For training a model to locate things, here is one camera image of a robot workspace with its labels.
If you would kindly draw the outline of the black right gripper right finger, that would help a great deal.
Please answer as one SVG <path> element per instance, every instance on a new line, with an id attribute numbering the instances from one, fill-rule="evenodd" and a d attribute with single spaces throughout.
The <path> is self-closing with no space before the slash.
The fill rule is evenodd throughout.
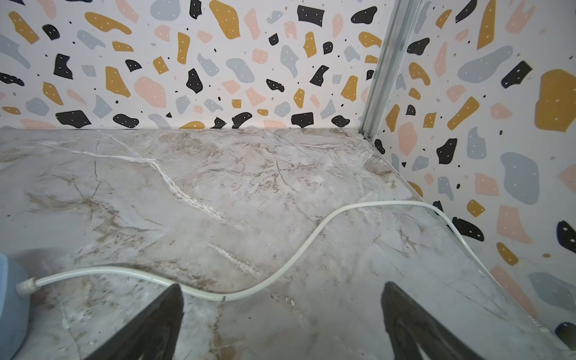
<path id="1" fill-rule="evenodd" d="M 396 359 L 480 359 L 396 283 L 381 295 L 385 330 Z"/>

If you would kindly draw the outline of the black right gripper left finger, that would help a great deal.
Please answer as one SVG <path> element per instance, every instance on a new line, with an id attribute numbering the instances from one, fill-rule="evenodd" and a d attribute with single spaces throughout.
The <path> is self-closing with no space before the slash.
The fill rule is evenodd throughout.
<path id="1" fill-rule="evenodd" d="M 184 315 L 181 287 L 169 286 L 89 359 L 172 359 Z"/>

